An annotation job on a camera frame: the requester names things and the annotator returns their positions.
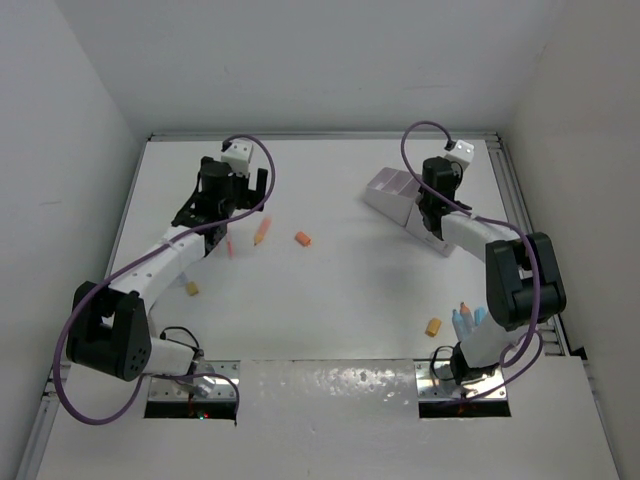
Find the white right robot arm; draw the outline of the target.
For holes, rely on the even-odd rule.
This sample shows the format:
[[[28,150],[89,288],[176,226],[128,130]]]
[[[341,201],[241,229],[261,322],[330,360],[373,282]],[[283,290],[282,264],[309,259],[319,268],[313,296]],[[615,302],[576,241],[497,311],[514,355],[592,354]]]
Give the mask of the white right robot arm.
[[[426,231],[440,245],[458,246],[484,263],[487,314],[454,346],[452,379],[460,385],[492,372],[506,349],[532,339],[536,326],[561,313],[566,293],[548,235],[524,234],[507,222],[474,217],[455,199],[462,180],[457,161],[423,161],[416,200]]]

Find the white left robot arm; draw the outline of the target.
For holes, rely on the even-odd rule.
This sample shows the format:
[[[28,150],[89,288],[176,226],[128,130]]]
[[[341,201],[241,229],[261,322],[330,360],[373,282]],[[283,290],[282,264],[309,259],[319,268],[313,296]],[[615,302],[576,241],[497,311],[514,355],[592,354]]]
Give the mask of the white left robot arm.
[[[79,314],[66,341],[70,361],[124,381],[189,372],[196,348],[155,335],[149,312],[190,265],[225,238],[226,222],[236,211],[258,209],[268,172],[258,169],[251,188],[251,156],[251,145],[235,142],[219,160],[203,157],[193,193],[151,248],[150,258],[105,287],[86,282],[76,290]]]

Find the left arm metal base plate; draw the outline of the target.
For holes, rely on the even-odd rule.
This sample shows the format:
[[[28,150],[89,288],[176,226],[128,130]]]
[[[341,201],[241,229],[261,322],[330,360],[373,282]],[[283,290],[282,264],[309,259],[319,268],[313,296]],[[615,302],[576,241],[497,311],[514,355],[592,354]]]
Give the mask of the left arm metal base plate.
[[[151,377],[147,399],[155,402],[235,401],[240,382],[238,360],[202,360],[186,376],[154,375]]]

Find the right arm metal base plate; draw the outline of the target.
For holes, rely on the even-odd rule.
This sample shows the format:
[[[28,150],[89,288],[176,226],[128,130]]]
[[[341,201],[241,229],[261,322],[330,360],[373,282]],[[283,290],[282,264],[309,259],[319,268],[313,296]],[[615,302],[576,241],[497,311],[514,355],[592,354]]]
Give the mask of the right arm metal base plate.
[[[416,360],[414,362],[415,382],[419,402],[445,402],[462,398],[480,401],[507,400],[507,390],[500,368],[491,374],[483,374],[479,379],[457,385],[450,379],[448,360]]]

